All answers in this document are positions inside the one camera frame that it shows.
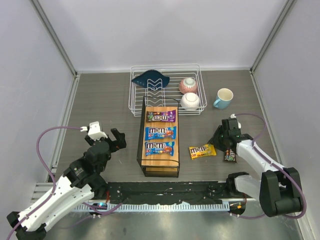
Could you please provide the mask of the purple brown candy bag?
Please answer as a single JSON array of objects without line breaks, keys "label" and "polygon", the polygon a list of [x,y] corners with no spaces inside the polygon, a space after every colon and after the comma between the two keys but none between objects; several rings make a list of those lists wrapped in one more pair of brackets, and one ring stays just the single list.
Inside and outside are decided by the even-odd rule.
[{"label": "purple brown candy bag", "polygon": [[223,161],[236,163],[237,162],[236,153],[231,148],[227,148],[223,155]]}]

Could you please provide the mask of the yellow candy bag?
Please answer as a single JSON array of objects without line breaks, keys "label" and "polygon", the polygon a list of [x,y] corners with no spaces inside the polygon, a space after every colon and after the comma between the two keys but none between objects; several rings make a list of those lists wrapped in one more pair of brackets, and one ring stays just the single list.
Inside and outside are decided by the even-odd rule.
[{"label": "yellow candy bag", "polygon": [[215,147],[209,143],[200,147],[190,146],[188,149],[192,160],[201,157],[212,157],[217,155]]}]

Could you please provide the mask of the blue candy bag short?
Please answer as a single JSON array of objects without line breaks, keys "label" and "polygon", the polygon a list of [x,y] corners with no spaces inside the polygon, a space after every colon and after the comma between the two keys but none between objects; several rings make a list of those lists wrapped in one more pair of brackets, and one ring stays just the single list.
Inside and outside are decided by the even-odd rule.
[{"label": "blue candy bag short", "polygon": [[174,141],[169,142],[145,142],[145,155],[158,155],[158,154],[168,154],[170,156],[174,155]]}]

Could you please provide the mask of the blue candy bag long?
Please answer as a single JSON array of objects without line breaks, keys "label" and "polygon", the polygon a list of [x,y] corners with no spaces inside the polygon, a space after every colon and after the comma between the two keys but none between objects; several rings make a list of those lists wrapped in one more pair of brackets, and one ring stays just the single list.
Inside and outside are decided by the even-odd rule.
[{"label": "blue candy bag long", "polygon": [[146,127],[145,140],[176,139],[177,127]]}]

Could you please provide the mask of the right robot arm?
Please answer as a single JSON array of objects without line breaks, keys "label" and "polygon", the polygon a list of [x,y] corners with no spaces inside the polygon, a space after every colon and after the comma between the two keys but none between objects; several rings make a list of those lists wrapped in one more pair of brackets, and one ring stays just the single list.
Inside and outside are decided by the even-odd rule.
[{"label": "right robot arm", "polygon": [[307,201],[299,172],[273,160],[258,146],[256,138],[242,133],[236,115],[223,119],[208,142],[224,153],[244,159],[260,177],[257,180],[247,172],[231,173],[226,180],[230,193],[246,194],[259,201],[267,217],[299,219],[306,214]]}]

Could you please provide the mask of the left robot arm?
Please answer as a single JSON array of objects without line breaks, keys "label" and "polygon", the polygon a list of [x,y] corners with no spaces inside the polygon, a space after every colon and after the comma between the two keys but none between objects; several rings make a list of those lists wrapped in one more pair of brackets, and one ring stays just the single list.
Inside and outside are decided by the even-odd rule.
[{"label": "left robot arm", "polygon": [[15,235],[19,240],[42,240],[75,207],[106,195],[108,183],[101,172],[105,170],[112,153],[126,148],[125,134],[112,128],[110,131],[115,139],[111,140],[97,121],[76,127],[76,130],[86,133],[84,139],[89,148],[69,165],[58,180],[52,181],[52,188],[35,203],[7,216],[12,227],[10,236]]}]

